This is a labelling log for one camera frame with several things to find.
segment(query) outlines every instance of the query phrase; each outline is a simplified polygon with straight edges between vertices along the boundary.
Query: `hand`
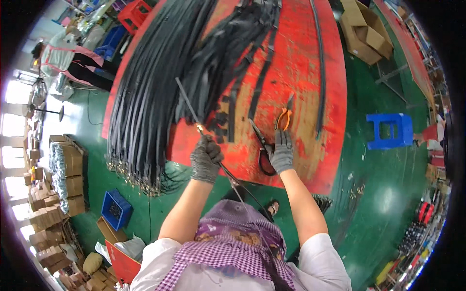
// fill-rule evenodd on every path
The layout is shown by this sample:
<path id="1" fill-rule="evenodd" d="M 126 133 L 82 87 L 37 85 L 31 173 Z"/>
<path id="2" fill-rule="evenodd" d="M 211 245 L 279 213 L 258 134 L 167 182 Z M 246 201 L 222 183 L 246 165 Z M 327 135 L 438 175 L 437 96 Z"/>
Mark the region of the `hand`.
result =
<path id="1" fill-rule="evenodd" d="M 191 179 L 215 184 L 219 174 L 219 162 L 223 160 L 220 146 L 210 135 L 203 135 L 190 156 L 192 165 Z"/>
<path id="2" fill-rule="evenodd" d="M 270 162 L 277 174 L 293 168 L 293 145 L 288 131 L 275 131 L 275 152 Z"/>

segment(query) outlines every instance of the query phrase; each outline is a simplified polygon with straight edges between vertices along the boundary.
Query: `pink apron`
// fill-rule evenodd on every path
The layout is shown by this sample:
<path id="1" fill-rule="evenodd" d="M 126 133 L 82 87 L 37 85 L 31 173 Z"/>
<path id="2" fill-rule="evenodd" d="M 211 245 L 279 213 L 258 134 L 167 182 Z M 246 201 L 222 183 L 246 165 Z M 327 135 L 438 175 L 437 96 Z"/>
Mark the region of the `pink apron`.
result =
<path id="1" fill-rule="evenodd" d="M 93 51 L 90 51 L 88 50 L 87 48 L 85 47 L 81 47 L 81 46 L 76 46 L 75 49 L 70 49 L 70 48 L 64 48 L 64 47 L 54 47 L 50 44 L 47 45 L 49 48 L 50 48 L 50 53 L 49 53 L 49 56 L 50 54 L 52 53 L 52 50 L 62 50 L 62 51 L 70 51 L 70 52 L 73 52 L 73 53 L 79 53 L 79 54 L 83 54 L 83 55 L 86 55 L 88 56 L 89 58 L 93 59 L 100 67 L 102 67 L 103 65 L 103 57 L 99 56 L 98 54 L 94 53 Z M 83 66 L 79 63 L 79 61 L 72 61 L 73 63 L 76 63 L 82 67 L 86 67 L 88 68 L 89 70 L 91 70 L 92 72 L 94 72 L 96 70 L 96 67 L 91 67 L 91 66 Z M 49 66 L 51 68 L 53 68 L 55 71 L 57 72 L 62 72 L 65 74 L 65 76 L 67 76 L 69 79 L 73 80 L 73 81 L 76 81 L 76 82 L 79 82 L 81 84 L 85 84 L 85 85 L 89 85 L 89 86 L 92 86 L 91 83 L 87 82 L 87 81 L 84 81 L 84 80 L 79 80 L 77 79 L 76 77 L 74 77 L 68 70 L 60 70 L 59 68 L 57 68 L 56 66 L 50 64 L 48 62 L 48 57 L 47 59 L 45 60 L 45 63 L 41 63 L 41 66 Z"/>

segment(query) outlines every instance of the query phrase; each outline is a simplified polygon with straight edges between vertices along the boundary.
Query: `floor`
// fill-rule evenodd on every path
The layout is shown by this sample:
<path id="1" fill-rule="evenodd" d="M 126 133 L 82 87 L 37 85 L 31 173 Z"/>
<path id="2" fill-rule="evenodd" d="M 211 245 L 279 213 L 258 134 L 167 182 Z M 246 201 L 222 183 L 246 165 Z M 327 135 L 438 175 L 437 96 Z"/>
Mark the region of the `floor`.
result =
<path id="1" fill-rule="evenodd" d="M 341 11 L 339 2 L 332 5 L 336 12 Z M 393 32 L 389 27 L 387 30 L 394 44 L 391 61 L 402 66 L 406 59 Z M 366 114 L 405 113 L 412 118 L 414 132 L 420 132 L 426 126 L 428 108 L 424 96 L 412 81 L 409 70 L 400 74 L 401 86 L 408 102 L 419 106 L 407 109 L 393 91 L 384 84 L 375 84 L 374 81 L 378 78 L 377 68 L 370 67 L 349 54 L 344 47 L 343 38 L 342 43 L 348 82 L 346 133 L 339 171 L 330 194 L 334 203 L 325 218 L 332 242 L 351 277 L 353 290 L 357 291 L 365 290 L 374 282 L 385 264 L 396 254 L 397 244 L 401 241 L 426 187 L 425 146 L 420 149 L 407 147 L 387 151 L 367 150 L 366 144 L 374 138 L 374 133 L 372 124 L 365 120 Z M 124 231 L 128 237 L 131 238 L 134 234 L 146 243 L 157 237 L 165 216 L 180 196 L 180 192 L 177 192 L 148 199 L 137 189 L 127 185 L 124 179 L 107 171 L 104 157 L 106 140 L 100 137 L 100 123 L 107 98 L 107 93 L 79 89 L 63 103 L 65 117 L 62 122 L 58 122 L 56 115 L 47 114 L 44 123 L 43 146 L 47 147 L 48 135 L 70 133 L 89 151 L 90 211 L 72 218 L 78 239 L 87 253 L 94 249 L 97 241 L 104 243 L 96 221 L 100 217 L 105 191 L 117 188 L 132 205 L 134 211 Z M 51 110 L 59 110 L 61 105 L 55 99 L 48 99 L 48 108 Z M 381 135 L 386 136 L 388 133 L 389 129 L 383 128 Z M 189 177 L 188 167 L 174 163 L 170 166 L 179 168 L 180 175 Z M 350 194 L 352 189 L 362 185 L 365 185 L 363 195 L 356 202 L 350 198 Z M 228 188 L 228 180 L 219 177 L 204 213 Z M 298 245 L 298 238 L 286 192 L 257 185 L 249 185 L 249 188 L 262 203 L 272 198 L 279 200 L 280 211 L 275 221 L 283 231 L 289 255 Z"/>

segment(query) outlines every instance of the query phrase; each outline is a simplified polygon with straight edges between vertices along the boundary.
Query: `red plastic stool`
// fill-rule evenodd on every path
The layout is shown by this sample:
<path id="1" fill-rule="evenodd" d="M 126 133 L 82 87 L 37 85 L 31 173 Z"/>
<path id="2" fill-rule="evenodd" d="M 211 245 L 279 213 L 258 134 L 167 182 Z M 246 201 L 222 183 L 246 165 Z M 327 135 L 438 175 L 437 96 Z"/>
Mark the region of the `red plastic stool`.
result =
<path id="1" fill-rule="evenodd" d="M 134 0 L 118 14 L 118 20 L 131 35 L 134 35 L 151 10 L 144 0 Z"/>

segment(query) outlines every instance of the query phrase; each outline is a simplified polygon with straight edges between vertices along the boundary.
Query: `red table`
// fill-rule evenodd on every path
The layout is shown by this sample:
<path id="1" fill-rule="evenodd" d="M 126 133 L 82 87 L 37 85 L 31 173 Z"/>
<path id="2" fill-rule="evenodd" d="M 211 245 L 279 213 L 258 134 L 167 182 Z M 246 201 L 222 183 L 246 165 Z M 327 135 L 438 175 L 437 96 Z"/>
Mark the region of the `red table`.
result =
<path id="1" fill-rule="evenodd" d="M 123 71 L 144 31 L 164 2 L 160 1 L 154 7 L 123 57 L 107 103 L 102 130 L 104 138 L 108 135 L 110 114 Z M 219 0 L 207 31 L 229 15 L 237 3 Z M 290 92 L 295 92 L 290 129 L 295 141 L 294 166 L 310 192 L 328 195 L 338 169 L 345 132 L 346 74 L 340 35 L 330 4 L 327 0 L 315 0 L 315 6 L 322 30 L 326 71 L 326 104 L 320 139 L 315 139 L 320 92 L 319 51 L 309 0 L 283 2 L 275 40 L 275 57 L 264 81 L 254 122 L 265 138 L 273 142 L 274 120 L 281 112 L 281 107 L 285 106 Z M 224 165 L 238 179 L 283 187 L 278 176 L 268 177 L 260 172 L 257 164 L 259 145 L 247 121 L 252 91 L 265 57 L 266 52 L 258 50 L 244 78 L 236 104 L 235 142 L 225 142 L 221 147 L 225 154 Z M 228 87 L 224 95 L 228 95 L 229 90 Z M 227 112 L 227 104 L 219 103 Z M 199 133 L 184 121 L 173 126 L 171 132 L 167 158 L 189 166 L 189 155 L 199 139 Z"/>
<path id="2" fill-rule="evenodd" d="M 374 0 L 374 3 L 387 19 L 391 29 L 395 33 L 397 40 L 403 49 L 403 53 L 406 57 L 406 62 L 408 63 L 409 69 L 411 70 L 411 75 L 414 82 L 419 86 L 419 89 L 421 89 L 422 93 L 424 93 L 425 98 L 429 102 L 430 106 L 435 110 L 435 101 L 431 87 L 431 80 L 419 54 L 419 50 L 416 47 L 416 43 L 411 36 L 411 33 L 408 31 L 403 22 L 397 21 L 396 16 L 387 7 L 383 0 Z"/>

